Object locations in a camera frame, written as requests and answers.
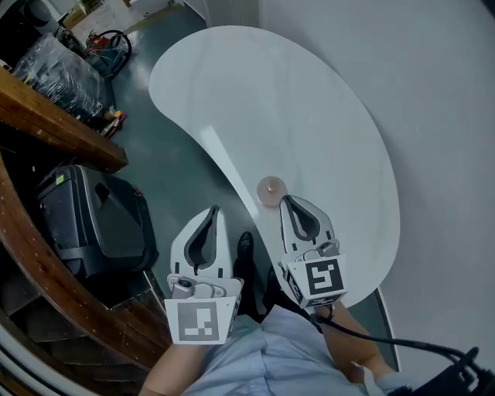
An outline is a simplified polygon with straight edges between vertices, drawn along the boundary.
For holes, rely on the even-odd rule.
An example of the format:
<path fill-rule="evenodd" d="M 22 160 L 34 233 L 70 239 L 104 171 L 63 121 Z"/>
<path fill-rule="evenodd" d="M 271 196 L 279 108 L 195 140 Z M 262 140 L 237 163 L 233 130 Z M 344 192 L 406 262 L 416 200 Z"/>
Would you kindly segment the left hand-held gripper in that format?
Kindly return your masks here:
<path fill-rule="evenodd" d="M 168 277 L 171 297 L 164 305 L 174 344 L 227 342 L 244 286 L 231 278 L 232 266 L 224 212 L 212 206 L 193 217 L 172 243 L 171 272 L 191 275 Z"/>

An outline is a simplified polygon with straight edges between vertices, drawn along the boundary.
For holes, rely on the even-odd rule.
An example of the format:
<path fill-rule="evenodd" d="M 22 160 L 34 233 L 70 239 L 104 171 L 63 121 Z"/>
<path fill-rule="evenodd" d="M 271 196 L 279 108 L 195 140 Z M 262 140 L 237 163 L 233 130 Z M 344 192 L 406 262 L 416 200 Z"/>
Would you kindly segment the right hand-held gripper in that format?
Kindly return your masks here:
<path fill-rule="evenodd" d="M 290 195 L 282 197 L 279 213 L 287 253 L 279 266 L 288 295 L 301 309 L 338 302 L 347 293 L 346 257 L 333 239 L 330 218 L 308 200 Z"/>

